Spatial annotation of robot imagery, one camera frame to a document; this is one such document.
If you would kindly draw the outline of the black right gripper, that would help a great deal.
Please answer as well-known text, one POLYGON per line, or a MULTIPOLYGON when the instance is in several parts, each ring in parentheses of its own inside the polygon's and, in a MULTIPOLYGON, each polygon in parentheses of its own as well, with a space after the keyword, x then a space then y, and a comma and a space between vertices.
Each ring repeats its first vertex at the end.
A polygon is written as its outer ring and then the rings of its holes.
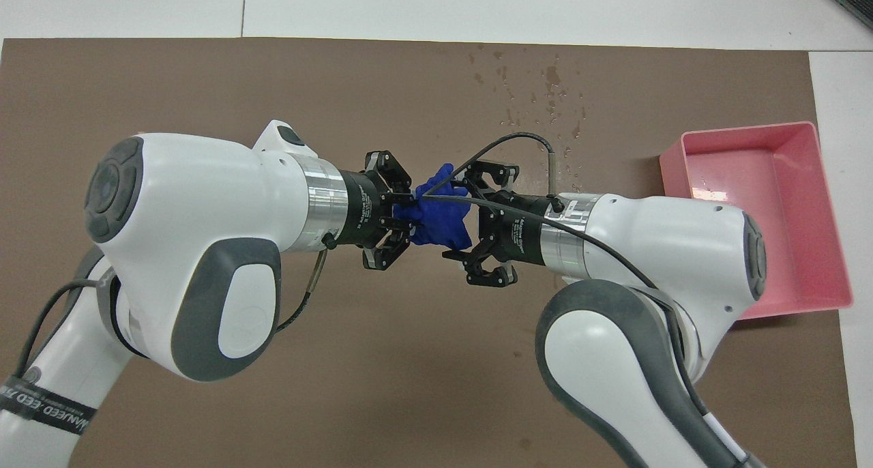
MULTIPOLYGON (((548 211, 546 196, 518 194, 512 185, 520 175, 517 164, 503 164, 489 160, 467 162, 455 176, 455 186, 466 188, 468 197, 461 203, 474 205, 475 201, 488 201, 511 209, 520 209, 542 218, 548 211)), ((514 266, 508 261, 543 264, 542 222, 538 219, 506 209, 478 209, 478 235, 487 239, 493 235, 495 244, 477 245, 470 251, 446 250, 443 259, 459 262, 465 272, 467 284, 472 287, 505 288, 518 281, 514 266), (490 257, 501 261, 492 270, 486 270, 483 262, 490 257)))

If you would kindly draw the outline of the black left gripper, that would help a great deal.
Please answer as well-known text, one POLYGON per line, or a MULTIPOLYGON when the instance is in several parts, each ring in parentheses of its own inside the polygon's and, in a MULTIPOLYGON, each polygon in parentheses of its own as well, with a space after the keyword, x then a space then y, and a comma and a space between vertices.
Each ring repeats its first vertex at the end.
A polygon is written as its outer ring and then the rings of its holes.
POLYGON ((414 201, 411 176, 387 150, 367 153, 364 167, 358 173, 340 170, 347 211, 339 244, 363 248, 365 269, 387 270, 411 244, 414 222, 395 217, 396 205, 414 201))

